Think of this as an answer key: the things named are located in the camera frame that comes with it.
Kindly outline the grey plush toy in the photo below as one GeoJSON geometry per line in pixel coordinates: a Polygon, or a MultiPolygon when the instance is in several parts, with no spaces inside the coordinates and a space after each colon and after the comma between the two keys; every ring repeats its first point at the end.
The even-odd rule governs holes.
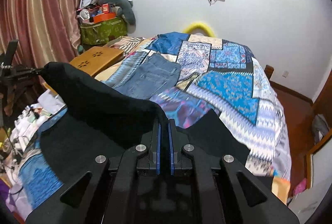
{"type": "Polygon", "coordinates": [[[126,23],[136,25],[136,17],[133,12],[133,5],[128,0],[99,0],[98,5],[107,4],[110,12],[114,12],[118,17],[122,17],[126,23]]]}

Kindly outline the orange box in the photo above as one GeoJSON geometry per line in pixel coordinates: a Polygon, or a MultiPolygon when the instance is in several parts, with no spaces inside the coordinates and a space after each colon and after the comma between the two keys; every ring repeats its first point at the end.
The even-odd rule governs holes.
{"type": "Polygon", "coordinates": [[[99,23],[103,21],[107,21],[110,19],[116,18],[116,14],[114,12],[109,12],[109,13],[101,13],[99,15],[96,15],[93,17],[93,22],[94,23],[99,23]]]}

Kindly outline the blue patchwork bedspread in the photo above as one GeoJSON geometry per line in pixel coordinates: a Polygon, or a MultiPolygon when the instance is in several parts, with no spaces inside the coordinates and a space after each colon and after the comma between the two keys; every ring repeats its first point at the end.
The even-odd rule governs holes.
{"type": "MultiPolygon", "coordinates": [[[[181,65],[175,86],[148,99],[175,120],[177,130],[210,155],[235,156],[255,175],[290,180],[292,161],[284,109],[247,46],[179,32],[161,34],[141,42],[137,50],[110,68],[107,79],[98,81],[115,90],[154,53],[181,65]]],[[[87,171],[93,161],[67,182],[47,163],[40,147],[41,135],[66,111],[67,106],[39,127],[21,161],[18,174],[23,190],[17,205],[24,218],[65,183],[87,171]]]]}

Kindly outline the striped pink curtain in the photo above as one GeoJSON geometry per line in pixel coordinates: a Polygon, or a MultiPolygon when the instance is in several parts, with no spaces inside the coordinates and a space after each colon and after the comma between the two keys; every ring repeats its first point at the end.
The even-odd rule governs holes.
{"type": "Polygon", "coordinates": [[[80,1],[1,0],[1,52],[17,39],[15,63],[42,67],[71,61],[81,43],[76,15],[80,1]]]}

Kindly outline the white wall socket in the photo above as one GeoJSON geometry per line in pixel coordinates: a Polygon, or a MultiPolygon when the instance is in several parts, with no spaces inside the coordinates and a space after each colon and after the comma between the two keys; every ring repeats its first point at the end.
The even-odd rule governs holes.
{"type": "Polygon", "coordinates": [[[288,71],[284,71],[283,73],[282,73],[282,76],[284,77],[284,78],[287,78],[287,76],[288,76],[288,71]]]}

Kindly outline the green storage bag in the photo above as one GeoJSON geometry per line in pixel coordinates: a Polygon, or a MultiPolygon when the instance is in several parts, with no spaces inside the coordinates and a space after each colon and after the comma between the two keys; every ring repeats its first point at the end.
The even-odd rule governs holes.
{"type": "Polygon", "coordinates": [[[93,25],[82,24],[80,28],[82,45],[104,45],[120,36],[127,35],[127,23],[120,17],[93,25]]]}

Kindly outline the black pants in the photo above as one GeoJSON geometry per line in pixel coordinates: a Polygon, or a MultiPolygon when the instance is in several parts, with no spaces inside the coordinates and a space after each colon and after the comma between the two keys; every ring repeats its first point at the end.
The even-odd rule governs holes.
{"type": "Polygon", "coordinates": [[[161,170],[169,173],[170,116],[157,103],[125,96],[67,63],[51,62],[42,78],[67,106],[62,119],[40,138],[42,153],[63,182],[84,172],[95,156],[121,155],[161,125],[161,170]]]}

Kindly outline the wooden lap desk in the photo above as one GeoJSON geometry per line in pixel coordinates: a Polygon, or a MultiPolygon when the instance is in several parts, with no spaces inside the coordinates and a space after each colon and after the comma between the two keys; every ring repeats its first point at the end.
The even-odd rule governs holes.
{"type": "Polygon", "coordinates": [[[117,48],[94,46],[75,57],[70,64],[75,68],[95,77],[123,58],[124,51],[117,48]]]}

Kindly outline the folded blue jeans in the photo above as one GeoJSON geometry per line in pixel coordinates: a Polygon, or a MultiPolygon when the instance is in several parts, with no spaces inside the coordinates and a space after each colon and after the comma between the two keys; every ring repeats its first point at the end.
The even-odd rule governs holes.
{"type": "Polygon", "coordinates": [[[115,87],[115,90],[132,98],[149,99],[175,86],[180,72],[181,65],[154,53],[137,67],[130,78],[115,87]]]}

